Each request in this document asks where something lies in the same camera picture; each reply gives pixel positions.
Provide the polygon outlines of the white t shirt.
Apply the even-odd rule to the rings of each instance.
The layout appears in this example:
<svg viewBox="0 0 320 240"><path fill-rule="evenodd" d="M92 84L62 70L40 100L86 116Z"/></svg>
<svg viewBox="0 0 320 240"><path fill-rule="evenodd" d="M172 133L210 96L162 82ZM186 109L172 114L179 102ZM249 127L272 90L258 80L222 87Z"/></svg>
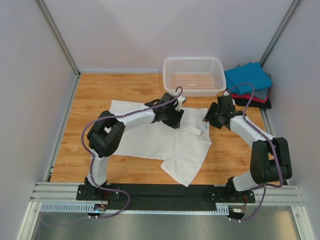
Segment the white t shirt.
<svg viewBox="0 0 320 240"><path fill-rule="evenodd" d="M155 122L128 130L115 154L161 160L161 168L176 182L188 187L212 145L209 124L203 121L207 111L207 108L185 107L177 129Z"/></svg>

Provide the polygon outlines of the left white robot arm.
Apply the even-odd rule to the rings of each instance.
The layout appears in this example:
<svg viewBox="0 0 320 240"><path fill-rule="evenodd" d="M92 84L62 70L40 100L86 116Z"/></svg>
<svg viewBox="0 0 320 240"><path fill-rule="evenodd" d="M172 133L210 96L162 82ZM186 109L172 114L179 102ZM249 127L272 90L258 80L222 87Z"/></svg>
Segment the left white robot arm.
<svg viewBox="0 0 320 240"><path fill-rule="evenodd" d="M88 123L81 133L81 144L91 155L87 180L90 186L87 194L99 201L105 196L109 158L119 148L125 132L134 128L162 122L172 129L178 129L184 114L186 98L182 92L164 93L160 99L145 103L137 110L113 114L103 111L99 118Z"/></svg>

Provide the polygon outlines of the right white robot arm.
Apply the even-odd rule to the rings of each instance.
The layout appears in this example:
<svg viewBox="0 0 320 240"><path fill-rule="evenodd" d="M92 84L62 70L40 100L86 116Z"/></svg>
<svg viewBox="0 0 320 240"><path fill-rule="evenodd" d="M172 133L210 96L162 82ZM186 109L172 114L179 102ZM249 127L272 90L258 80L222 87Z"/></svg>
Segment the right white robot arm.
<svg viewBox="0 0 320 240"><path fill-rule="evenodd" d="M225 196L231 202L242 198L244 191L263 186L281 188L292 177L289 145L285 138L274 137L255 125L244 111L236 110L233 98L223 95L212 102L203 121L217 129L236 133L251 147L249 170L231 177Z"/></svg>

